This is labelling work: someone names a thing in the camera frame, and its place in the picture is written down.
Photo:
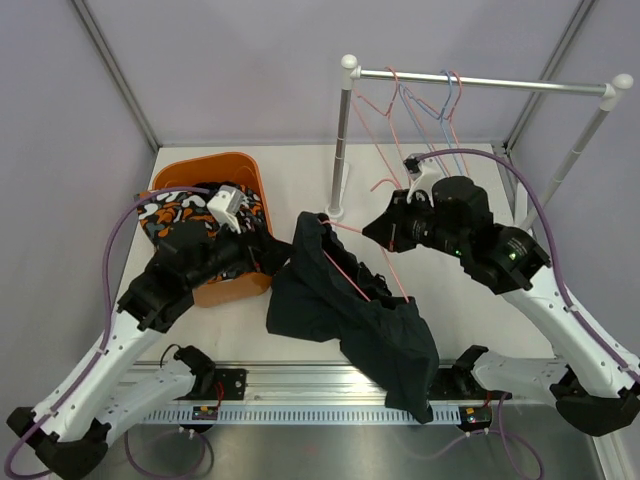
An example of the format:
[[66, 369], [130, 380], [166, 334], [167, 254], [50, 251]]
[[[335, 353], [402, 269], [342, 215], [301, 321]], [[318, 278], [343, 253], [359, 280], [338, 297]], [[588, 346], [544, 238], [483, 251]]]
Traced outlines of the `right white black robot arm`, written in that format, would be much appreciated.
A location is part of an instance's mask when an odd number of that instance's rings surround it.
[[593, 437], [636, 419], [638, 357], [580, 311], [557, 280], [550, 256], [528, 233], [495, 222], [486, 191], [471, 179], [441, 179], [430, 193], [394, 191], [363, 234], [389, 252], [422, 245], [458, 259], [467, 275], [517, 308], [551, 344], [551, 359], [469, 347], [452, 375], [461, 395], [474, 397], [485, 389], [533, 399]]

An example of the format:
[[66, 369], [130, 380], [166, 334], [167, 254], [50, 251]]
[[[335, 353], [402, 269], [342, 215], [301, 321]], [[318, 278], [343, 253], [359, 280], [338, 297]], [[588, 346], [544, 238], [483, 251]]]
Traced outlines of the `black shorts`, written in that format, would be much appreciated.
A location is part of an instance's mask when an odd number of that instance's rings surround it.
[[224, 181], [224, 182], [200, 182], [195, 184], [194, 188], [207, 190], [211, 195], [214, 195], [223, 186], [228, 186], [231, 188], [237, 187], [237, 185], [233, 182]]

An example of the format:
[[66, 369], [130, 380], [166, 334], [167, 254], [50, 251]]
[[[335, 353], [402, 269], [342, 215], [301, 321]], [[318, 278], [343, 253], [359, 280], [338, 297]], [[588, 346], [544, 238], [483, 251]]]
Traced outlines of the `orange grey camouflage shorts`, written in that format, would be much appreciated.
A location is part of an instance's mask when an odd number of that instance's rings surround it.
[[[260, 195], [247, 185], [236, 185], [245, 195], [237, 213], [241, 230], [245, 232], [255, 227], [266, 227], [266, 213]], [[201, 224], [208, 236], [214, 238], [220, 225], [206, 208], [206, 203], [212, 196], [210, 193], [193, 191], [163, 193], [137, 208], [139, 224], [154, 245], [168, 237], [177, 224], [184, 222]]]

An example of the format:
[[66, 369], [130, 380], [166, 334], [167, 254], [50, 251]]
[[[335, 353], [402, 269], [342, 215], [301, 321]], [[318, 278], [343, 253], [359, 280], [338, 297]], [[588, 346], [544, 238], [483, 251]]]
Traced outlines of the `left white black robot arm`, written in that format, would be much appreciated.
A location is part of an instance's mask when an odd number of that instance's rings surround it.
[[115, 388], [139, 356], [166, 334], [194, 304], [194, 291], [223, 273], [274, 275], [293, 252], [266, 230], [214, 236], [186, 222], [160, 239], [144, 271], [134, 278], [102, 336], [72, 373], [34, 407], [18, 407], [8, 426], [29, 445], [49, 472], [82, 479], [109, 447], [153, 410], [180, 398], [220, 391], [215, 362], [194, 346], [118, 395]]

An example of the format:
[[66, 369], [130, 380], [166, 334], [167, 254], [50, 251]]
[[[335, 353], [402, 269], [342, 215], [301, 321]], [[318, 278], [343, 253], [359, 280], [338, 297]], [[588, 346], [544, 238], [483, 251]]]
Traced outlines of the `dark navy shorts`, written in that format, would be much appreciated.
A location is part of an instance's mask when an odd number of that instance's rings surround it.
[[393, 296], [384, 276], [348, 252], [327, 220], [299, 214], [293, 255], [272, 280], [268, 332], [338, 341], [349, 362], [385, 390], [386, 407], [431, 421], [439, 354], [415, 299]]

